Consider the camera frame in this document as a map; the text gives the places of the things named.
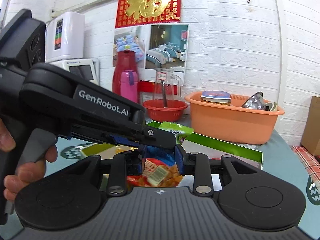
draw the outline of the red snack bag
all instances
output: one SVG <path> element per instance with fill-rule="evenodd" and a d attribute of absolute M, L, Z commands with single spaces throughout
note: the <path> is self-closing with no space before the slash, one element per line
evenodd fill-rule
<path fill-rule="evenodd" d="M 128 184 L 136 187 L 176 187 L 181 180 L 176 164 L 168 166 L 154 158 L 146 159 L 142 175 L 127 176 Z"/>

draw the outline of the display screen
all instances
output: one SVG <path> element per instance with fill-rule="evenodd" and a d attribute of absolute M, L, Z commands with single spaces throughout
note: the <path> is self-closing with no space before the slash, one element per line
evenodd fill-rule
<path fill-rule="evenodd" d="M 90 81 L 93 79 L 90 65 L 70 66 L 69 71 L 85 80 Z"/>
<path fill-rule="evenodd" d="M 57 22 L 56 36 L 54 38 L 54 50 L 61 48 L 62 25 L 63 25 L 63 19 Z"/>

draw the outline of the plastic container lid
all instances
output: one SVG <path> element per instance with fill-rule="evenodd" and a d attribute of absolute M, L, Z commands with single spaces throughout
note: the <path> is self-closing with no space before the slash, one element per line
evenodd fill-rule
<path fill-rule="evenodd" d="M 229 103 L 231 102 L 231 98 L 216 98 L 216 97 L 204 97 L 201 95 L 201 98 L 208 102 L 215 102 L 215 103 Z"/>
<path fill-rule="evenodd" d="M 225 91 L 203 91 L 202 96 L 209 97 L 209 98 L 230 98 L 230 94 Z"/>

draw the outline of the metal bowl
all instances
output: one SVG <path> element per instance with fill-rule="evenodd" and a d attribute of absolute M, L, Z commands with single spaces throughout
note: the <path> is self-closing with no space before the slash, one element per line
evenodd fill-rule
<path fill-rule="evenodd" d="M 266 104 L 263 101 L 263 93 L 260 91 L 250 97 L 243 105 L 244 108 L 265 110 Z"/>

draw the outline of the human hand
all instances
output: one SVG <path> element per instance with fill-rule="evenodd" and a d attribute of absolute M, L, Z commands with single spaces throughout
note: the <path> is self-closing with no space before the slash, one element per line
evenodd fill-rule
<path fill-rule="evenodd" d="M 10 152 L 16 143 L 9 131 L 0 119 L 0 150 Z M 46 160 L 54 162 L 57 160 L 58 152 L 56 146 L 48 149 L 45 157 L 36 163 L 25 163 L 16 170 L 17 175 L 8 175 L 4 178 L 4 197 L 9 201 L 14 201 L 17 193 L 25 186 L 44 177 L 46 171 Z"/>

